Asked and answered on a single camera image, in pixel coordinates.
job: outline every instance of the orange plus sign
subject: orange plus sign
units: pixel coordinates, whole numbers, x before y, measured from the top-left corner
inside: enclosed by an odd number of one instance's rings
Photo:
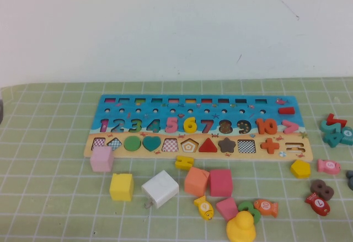
[[[274,154],[275,149],[280,149],[280,144],[274,143],[272,138],[267,138],[266,143],[261,143],[262,149],[267,149],[267,153]]]

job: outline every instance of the blue puzzle board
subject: blue puzzle board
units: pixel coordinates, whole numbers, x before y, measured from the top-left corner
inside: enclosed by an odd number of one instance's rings
[[[280,114],[290,108],[294,114]],[[184,131],[184,122],[195,118],[196,131]],[[168,119],[178,122],[175,132],[166,132]],[[256,121],[275,122],[275,134],[259,133]],[[299,125],[293,133],[283,133],[287,120]],[[141,147],[128,151],[127,137],[137,136]],[[146,137],[159,137],[160,147],[148,151]],[[236,143],[233,152],[223,152],[219,141],[228,137]],[[200,152],[209,138],[218,151]],[[261,147],[271,139],[280,145],[274,154]],[[186,142],[192,149],[186,149]],[[244,153],[246,145],[251,149]],[[203,159],[312,160],[312,152],[297,100],[294,96],[262,95],[102,95],[94,116],[84,155],[90,157],[97,146],[112,146],[115,157],[175,158],[186,155]]]

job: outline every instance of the brown star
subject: brown star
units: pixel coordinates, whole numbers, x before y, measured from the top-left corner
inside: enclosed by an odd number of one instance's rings
[[[236,143],[231,141],[228,137],[218,142],[219,147],[221,148],[221,152],[234,152],[234,147],[236,147]]]

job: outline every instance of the yellow fish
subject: yellow fish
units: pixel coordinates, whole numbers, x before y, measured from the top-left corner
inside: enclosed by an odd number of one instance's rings
[[[214,214],[212,205],[206,201],[206,196],[194,200],[194,205],[198,206],[199,213],[204,220],[211,220]]]

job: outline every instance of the pink number 5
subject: pink number 5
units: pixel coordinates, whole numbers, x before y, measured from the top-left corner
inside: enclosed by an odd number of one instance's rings
[[[166,133],[175,133],[178,130],[178,118],[169,117],[167,119],[167,127],[165,128]]]

